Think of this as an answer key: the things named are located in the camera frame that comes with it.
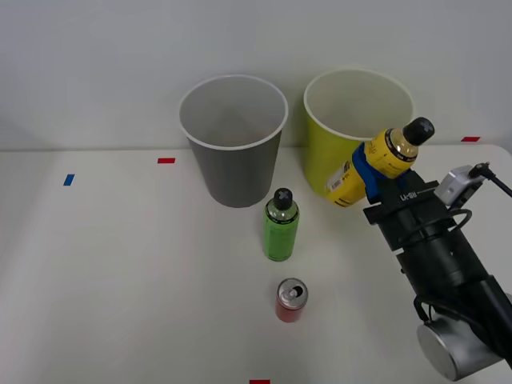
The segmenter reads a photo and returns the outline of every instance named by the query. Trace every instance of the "yellow bottle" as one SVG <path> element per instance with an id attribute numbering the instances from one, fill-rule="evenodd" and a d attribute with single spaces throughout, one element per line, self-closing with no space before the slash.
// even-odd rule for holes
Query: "yellow bottle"
<path id="1" fill-rule="evenodd" d="M 404 128 L 384 130 L 364 143 L 366 166 L 387 178 L 397 178 L 418 156 L 418 147 L 434 134 L 426 118 L 416 118 Z M 352 160 L 347 161 L 326 183 L 327 198 L 338 206 L 351 206 L 366 196 L 365 183 Z"/>

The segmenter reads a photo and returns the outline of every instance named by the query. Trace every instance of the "blue tape marker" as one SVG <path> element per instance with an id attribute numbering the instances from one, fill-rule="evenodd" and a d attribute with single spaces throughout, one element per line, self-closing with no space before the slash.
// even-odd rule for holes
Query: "blue tape marker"
<path id="1" fill-rule="evenodd" d="M 73 179 L 74 179 L 74 174 L 68 174 L 66 176 L 66 180 L 64 180 L 64 186 L 70 186 L 71 183 L 73 182 Z"/>

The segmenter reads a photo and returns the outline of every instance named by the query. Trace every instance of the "soda can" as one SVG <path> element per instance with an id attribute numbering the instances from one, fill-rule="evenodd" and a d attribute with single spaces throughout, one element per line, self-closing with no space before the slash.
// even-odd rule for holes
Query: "soda can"
<path id="1" fill-rule="evenodd" d="M 306 284 L 298 278 L 287 278 L 278 286 L 275 314 L 283 322 L 296 322 L 307 303 Z"/>

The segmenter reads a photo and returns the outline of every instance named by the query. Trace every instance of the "bottle cap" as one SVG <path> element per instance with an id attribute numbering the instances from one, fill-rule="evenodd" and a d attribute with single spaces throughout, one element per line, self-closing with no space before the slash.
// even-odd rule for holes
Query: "bottle cap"
<path id="1" fill-rule="evenodd" d="M 434 134 L 434 126 L 426 118 L 416 118 L 403 129 L 403 137 L 413 146 L 420 146 Z"/>
<path id="2" fill-rule="evenodd" d="M 287 210 L 291 207 L 294 196 L 288 188 L 279 188 L 274 193 L 274 205 L 278 210 Z"/>

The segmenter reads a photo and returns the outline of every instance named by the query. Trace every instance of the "metal cylinder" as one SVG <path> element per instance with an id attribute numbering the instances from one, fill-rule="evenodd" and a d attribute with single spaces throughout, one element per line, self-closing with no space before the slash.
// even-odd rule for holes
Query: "metal cylinder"
<path id="1" fill-rule="evenodd" d="M 462 320 L 436 314 L 418 327 L 417 335 L 430 364 L 453 382 L 502 360 Z"/>
<path id="2" fill-rule="evenodd" d="M 278 286 L 275 314 L 283 322 L 296 322 L 307 303 L 307 298 L 306 284 L 298 278 L 287 278 Z"/>

